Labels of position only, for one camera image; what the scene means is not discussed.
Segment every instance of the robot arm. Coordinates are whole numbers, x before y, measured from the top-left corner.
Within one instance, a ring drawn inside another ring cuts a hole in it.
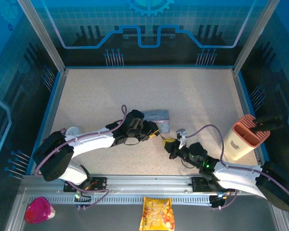
[[[98,148],[123,144],[128,138],[146,141],[157,135],[159,135],[159,130],[156,123],[144,120],[143,113],[132,110],[120,126],[114,122],[96,132],[79,135],[65,135],[56,131],[33,153],[33,159],[39,165],[49,153],[63,145],[40,167],[40,172],[46,181],[63,179],[75,185],[81,185],[89,180],[90,175],[84,167],[72,161],[74,157]]]
[[[265,174],[272,177],[289,191],[287,172],[270,162],[266,162],[263,166],[242,166],[221,162],[210,157],[199,142],[187,148],[182,134],[182,130],[179,130],[177,139],[163,140],[164,148],[170,154],[169,159],[180,157],[198,168],[213,191],[223,192],[225,189],[245,191],[265,198],[277,208],[289,211],[289,194],[264,176]]]

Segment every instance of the yellow object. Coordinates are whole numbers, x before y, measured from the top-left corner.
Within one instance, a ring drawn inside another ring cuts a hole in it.
[[[163,139],[163,147],[165,147],[166,143],[172,143],[175,141],[176,141],[176,139],[173,139],[173,138]]]
[[[174,215],[171,208],[171,198],[152,199],[144,197],[143,216],[140,231],[167,230],[174,231]]]
[[[149,136],[149,139],[152,138],[152,137],[154,137],[155,133],[157,133],[158,131],[159,131],[159,129],[156,130],[152,135],[150,135],[150,136]]]

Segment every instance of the metal bracket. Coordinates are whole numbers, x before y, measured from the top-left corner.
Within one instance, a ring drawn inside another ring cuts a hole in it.
[[[180,141],[179,149],[181,149],[187,144],[187,138],[186,138],[187,132],[184,128],[182,128],[182,129],[177,130],[176,134],[177,134],[178,140]]]
[[[106,189],[107,178],[106,177],[92,177],[90,182],[87,182],[83,187],[88,188],[86,190],[100,190]],[[63,187],[65,193],[75,193],[77,190],[74,189],[70,184],[65,183]]]
[[[212,189],[208,186],[206,179],[202,177],[192,177],[193,193],[212,192]]]

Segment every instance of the beige tabletop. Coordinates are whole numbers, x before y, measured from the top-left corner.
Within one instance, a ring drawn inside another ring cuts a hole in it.
[[[243,116],[231,70],[209,69],[81,69],[69,70],[53,131],[79,127],[96,131],[122,119],[128,111],[168,109],[171,132],[185,128],[194,133],[206,124],[216,125],[223,135]],[[200,142],[212,157],[219,158],[220,138],[213,128],[188,140]],[[189,175],[197,169],[169,160],[160,137],[135,146],[124,144],[93,150],[76,157],[92,174]],[[256,165],[251,152],[235,163]]]

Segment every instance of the gear graphic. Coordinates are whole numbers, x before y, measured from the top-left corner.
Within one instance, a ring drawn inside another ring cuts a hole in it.
[[[19,13],[17,0],[0,0],[0,13],[8,23],[15,20]]]
[[[158,13],[164,13],[164,9],[169,9],[169,5],[174,0],[128,0],[128,5],[135,13],[145,14],[148,17],[157,16]]]

